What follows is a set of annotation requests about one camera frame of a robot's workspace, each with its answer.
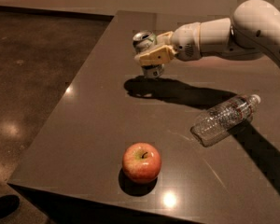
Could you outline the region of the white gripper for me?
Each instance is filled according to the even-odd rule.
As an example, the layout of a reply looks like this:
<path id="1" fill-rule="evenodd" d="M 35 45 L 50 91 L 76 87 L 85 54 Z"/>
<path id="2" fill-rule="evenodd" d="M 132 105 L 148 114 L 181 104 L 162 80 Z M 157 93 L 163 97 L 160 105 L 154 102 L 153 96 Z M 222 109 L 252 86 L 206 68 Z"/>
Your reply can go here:
<path id="1" fill-rule="evenodd" d="M 184 62 L 200 60 L 200 27 L 199 22 L 194 22 L 182 25 L 174 32 L 157 35 L 158 45 L 135 49 L 135 61 L 141 66 L 150 66 L 169 63 L 174 57 Z"/>

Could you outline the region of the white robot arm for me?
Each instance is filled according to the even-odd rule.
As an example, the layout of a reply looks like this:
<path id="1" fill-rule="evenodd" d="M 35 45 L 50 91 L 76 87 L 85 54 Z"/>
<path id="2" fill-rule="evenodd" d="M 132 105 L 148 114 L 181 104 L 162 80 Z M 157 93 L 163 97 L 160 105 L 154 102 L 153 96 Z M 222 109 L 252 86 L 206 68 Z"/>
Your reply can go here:
<path id="1" fill-rule="evenodd" d="M 147 78 L 161 76 L 172 59 L 189 62 L 206 56 L 244 61 L 266 55 L 280 69 L 280 11 L 263 0 L 247 0 L 228 18 L 189 23 L 160 35 L 141 31 L 133 46 Z"/>

